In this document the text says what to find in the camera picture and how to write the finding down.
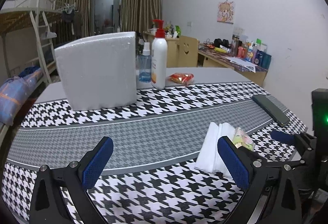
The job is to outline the green pink tissue packet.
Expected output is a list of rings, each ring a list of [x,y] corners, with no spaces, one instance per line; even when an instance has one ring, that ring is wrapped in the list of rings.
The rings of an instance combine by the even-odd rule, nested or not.
[[[232,142],[236,148],[244,147],[250,151],[254,151],[255,149],[253,140],[240,127],[235,128],[235,134],[233,136]]]

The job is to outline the white tissue stack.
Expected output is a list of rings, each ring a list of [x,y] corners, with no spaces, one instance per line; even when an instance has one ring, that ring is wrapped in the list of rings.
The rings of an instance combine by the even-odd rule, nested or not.
[[[232,177],[218,153],[217,143],[223,136],[227,136],[232,140],[234,135],[235,128],[229,123],[224,122],[222,124],[216,124],[215,122],[210,122],[207,134],[196,160],[195,168],[209,174],[221,172],[224,177],[231,179]]]

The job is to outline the black smartphone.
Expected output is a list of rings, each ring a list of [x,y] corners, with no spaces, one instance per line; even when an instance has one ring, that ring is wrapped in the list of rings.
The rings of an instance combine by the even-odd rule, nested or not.
[[[253,95],[252,100],[259,105],[281,127],[285,127],[290,119],[271,100],[264,95]]]

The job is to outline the houndstooth table cloth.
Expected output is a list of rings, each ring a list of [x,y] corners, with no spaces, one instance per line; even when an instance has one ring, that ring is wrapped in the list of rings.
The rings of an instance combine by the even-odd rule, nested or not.
[[[74,111],[64,98],[36,101],[13,140],[2,198],[28,222],[38,169],[79,160],[105,136],[113,154],[90,198],[109,223],[217,223],[241,190],[220,172],[196,169],[209,124],[242,128],[267,160],[286,161],[292,146],[273,141],[277,123],[254,101],[266,91],[252,82],[142,89],[137,102],[114,109]]]

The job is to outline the near cluttered wooden desk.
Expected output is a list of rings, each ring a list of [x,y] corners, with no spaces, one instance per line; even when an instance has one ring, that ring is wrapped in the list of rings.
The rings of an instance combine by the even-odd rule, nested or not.
[[[248,80],[263,86],[267,70],[255,65],[255,71],[250,66],[243,67],[231,61],[232,57],[218,52],[204,44],[198,45],[198,65],[207,68],[229,68],[248,78]]]

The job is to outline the dark blue box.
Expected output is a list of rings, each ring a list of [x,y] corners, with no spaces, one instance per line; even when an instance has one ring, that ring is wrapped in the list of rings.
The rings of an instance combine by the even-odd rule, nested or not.
[[[271,59],[271,55],[261,50],[258,50],[255,57],[255,64],[262,67],[263,69],[268,70],[271,64]]]

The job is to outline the white printed paper sheet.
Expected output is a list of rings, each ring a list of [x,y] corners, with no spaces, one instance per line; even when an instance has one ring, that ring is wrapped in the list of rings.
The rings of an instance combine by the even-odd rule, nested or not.
[[[256,73],[256,66],[253,63],[251,63],[250,61],[246,61],[246,60],[243,60],[243,59],[237,58],[237,57],[227,57],[226,59],[230,63],[239,65],[239,66],[245,68],[248,71]]]

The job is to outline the white styrofoam box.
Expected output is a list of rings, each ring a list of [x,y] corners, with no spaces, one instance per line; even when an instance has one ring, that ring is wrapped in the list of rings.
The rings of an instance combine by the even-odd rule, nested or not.
[[[73,110],[136,102],[135,32],[78,39],[56,48],[55,56],[63,90]]]

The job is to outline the red orange snack packet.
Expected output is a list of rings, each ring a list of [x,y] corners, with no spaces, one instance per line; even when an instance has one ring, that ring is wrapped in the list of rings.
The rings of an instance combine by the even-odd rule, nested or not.
[[[177,84],[189,85],[194,82],[194,75],[185,73],[174,73],[168,77],[168,80]]]

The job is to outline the blue plaid duvet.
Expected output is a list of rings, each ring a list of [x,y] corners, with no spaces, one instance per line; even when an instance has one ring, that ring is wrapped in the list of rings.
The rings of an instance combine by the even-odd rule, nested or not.
[[[1,86],[1,123],[12,126],[16,114],[37,88],[43,77],[40,67],[28,67],[18,76],[8,78]]]

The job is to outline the blue spray bottle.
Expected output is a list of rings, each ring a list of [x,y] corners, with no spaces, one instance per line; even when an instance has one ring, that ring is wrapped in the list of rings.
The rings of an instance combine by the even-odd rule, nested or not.
[[[139,81],[144,83],[151,81],[151,50],[149,42],[144,43],[142,54],[139,57]]]

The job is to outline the wooden smiley face chair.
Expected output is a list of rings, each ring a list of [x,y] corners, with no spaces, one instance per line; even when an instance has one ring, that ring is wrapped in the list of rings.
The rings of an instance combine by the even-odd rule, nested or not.
[[[179,57],[177,66],[179,68],[197,67],[198,61],[198,40],[193,37],[179,37]]]

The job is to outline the white red pump bottle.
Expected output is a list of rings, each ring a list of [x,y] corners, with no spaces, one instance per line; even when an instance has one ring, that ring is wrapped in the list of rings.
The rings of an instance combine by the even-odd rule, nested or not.
[[[153,22],[157,24],[157,31],[152,42],[151,83],[154,88],[163,89],[166,83],[168,46],[163,29],[164,21],[154,19]]]

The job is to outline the brown right curtain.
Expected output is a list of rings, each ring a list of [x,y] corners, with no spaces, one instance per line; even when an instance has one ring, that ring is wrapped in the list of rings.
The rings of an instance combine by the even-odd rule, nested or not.
[[[146,31],[154,19],[161,19],[161,0],[122,0],[121,29],[123,32]]]

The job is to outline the brown curtain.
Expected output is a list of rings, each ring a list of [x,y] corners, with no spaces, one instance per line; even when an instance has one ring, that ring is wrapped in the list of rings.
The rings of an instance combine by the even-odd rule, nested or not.
[[[146,31],[154,19],[161,19],[161,0],[122,0],[121,29],[123,32]]]
[[[69,23],[60,20],[55,25],[55,32],[57,33],[57,38],[55,40],[56,44],[65,43],[74,39],[74,37],[88,37],[90,36],[90,14],[91,14],[91,0],[55,0],[56,9],[62,8],[65,4],[75,5],[75,10],[81,16],[81,36],[77,35],[76,30],[75,35],[72,35],[72,27]]]

